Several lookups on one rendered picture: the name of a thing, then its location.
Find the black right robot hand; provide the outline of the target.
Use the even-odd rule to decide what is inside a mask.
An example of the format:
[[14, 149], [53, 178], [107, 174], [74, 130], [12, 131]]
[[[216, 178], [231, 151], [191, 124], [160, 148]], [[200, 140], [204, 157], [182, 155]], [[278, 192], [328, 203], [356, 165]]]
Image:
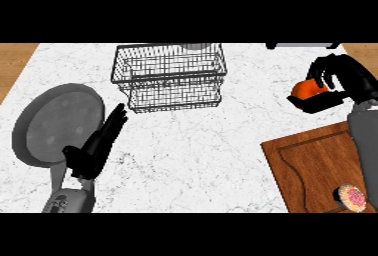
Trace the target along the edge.
[[359, 61], [346, 54], [330, 54], [316, 58], [306, 76], [306, 80], [310, 79], [316, 80], [319, 87], [327, 86], [328, 91], [304, 100], [293, 95], [287, 97], [306, 113], [315, 114], [341, 105], [346, 98], [356, 104], [369, 100], [378, 101], [378, 79]]

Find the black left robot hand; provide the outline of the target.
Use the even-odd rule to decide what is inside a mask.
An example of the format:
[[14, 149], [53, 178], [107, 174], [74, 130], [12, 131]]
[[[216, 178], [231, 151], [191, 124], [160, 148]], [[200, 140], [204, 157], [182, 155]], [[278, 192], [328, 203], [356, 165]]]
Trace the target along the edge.
[[101, 129], [93, 132], [83, 147], [68, 145], [62, 149], [67, 167], [73, 169], [74, 178], [92, 180], [102, 172], [112, 144], [129, 120], [124, 107], [123, 103], [117, 105]]

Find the orange squash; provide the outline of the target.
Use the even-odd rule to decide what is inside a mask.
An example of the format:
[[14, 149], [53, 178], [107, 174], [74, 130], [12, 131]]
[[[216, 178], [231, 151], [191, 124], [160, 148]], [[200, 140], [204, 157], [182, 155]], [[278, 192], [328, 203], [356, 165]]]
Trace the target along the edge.
[[328, 87], [327, 86], [319, 87], [316, 80], [310, 79], [296, 84], [291, 95], [299, 99], [304, 100], [327, 91], [328, 91]]

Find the brown wooden cutting board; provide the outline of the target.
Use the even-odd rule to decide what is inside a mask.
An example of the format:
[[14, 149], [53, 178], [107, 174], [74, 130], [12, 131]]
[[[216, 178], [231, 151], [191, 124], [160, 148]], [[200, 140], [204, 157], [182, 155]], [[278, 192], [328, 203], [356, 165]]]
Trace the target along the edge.
[[262, 143], [291, 213], [350, 213], [334, 199], [343, 184], [366, 193], [358, 150], [346, 122]]

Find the grey frying pan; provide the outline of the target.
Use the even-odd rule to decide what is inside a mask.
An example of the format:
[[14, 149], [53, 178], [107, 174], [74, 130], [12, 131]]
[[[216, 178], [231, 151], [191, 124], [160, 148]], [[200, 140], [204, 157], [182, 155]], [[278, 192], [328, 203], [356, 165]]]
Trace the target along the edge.
[[52, 191], [61, 189], [65, 177], [67, 145], [83, 147], [105, 119], [104, 100], [83, 84], [49, 89], [25, 107], [12, 131], [17, 158], [30, 166], [49, 168]]

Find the pink frosted cupcake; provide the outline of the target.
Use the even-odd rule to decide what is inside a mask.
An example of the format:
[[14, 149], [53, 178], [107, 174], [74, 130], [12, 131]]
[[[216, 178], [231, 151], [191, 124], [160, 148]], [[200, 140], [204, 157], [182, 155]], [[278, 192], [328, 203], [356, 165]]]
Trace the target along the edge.
[[343, 184], [337, 190], [337, 201], [350, 211], [361, 213], [366, 209], [366, 198], [359, 188], [352, 184]]

